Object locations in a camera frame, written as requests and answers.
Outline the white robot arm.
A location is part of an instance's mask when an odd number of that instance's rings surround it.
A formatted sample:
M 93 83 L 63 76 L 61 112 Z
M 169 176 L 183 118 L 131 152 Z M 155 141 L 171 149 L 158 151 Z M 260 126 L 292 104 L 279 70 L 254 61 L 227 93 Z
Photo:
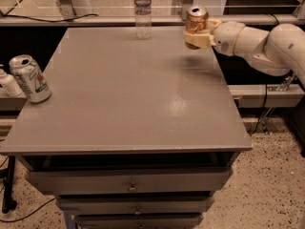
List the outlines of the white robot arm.
M 209 20 L 208 28 L 184 31 L 186 44 L 213 47 L 218 53 L 243 58 L 252 68 L 272 76 L 292 71 L 305 85 L 305 31 L 293 24 L 279 24 L 271 31 L 230 21 Z

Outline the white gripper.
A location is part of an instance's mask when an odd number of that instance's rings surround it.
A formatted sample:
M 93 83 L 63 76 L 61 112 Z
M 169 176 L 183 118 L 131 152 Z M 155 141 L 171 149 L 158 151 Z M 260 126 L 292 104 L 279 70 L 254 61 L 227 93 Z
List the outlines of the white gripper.
M 207 28 L 209 30 L 215 29 L 213 35 L 185 32 L 183 37 L 186 45 L 191 49 L 207 49 L 213 46 L 218 53 L 233 56 L 234 44 L 245 25 L 235 21 L 222 23 L 217 19 L 209 19 Z

